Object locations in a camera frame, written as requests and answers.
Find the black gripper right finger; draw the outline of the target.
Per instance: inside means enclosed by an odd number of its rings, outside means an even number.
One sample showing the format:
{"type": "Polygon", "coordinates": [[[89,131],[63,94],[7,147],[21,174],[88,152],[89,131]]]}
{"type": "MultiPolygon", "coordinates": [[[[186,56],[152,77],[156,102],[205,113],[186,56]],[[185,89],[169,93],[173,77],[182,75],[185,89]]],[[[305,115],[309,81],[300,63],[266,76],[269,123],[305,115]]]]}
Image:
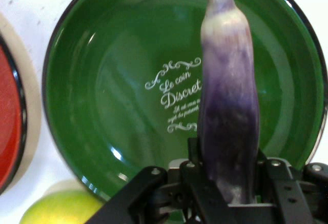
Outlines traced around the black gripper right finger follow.
{"type": "Polygon", "coordinates": [[[327,223],[327,165],[297,170],[282,158],[262,152],[257,159],[256,223],[327,223]]]}

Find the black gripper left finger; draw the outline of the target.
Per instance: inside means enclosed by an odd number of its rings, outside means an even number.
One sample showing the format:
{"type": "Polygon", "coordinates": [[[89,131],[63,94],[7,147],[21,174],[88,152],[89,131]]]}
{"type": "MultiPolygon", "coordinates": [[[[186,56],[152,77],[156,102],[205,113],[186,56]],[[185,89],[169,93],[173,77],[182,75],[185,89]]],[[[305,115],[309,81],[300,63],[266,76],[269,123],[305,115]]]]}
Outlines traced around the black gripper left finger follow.
{"type": "Polygon", "coordinates": [[[178,168],[143,168],[87,223],[164,223],[181,210],[186,223],[236,223],[232,211],[205,173],[198,138],[188,139],[189,159],[178,168]]]}

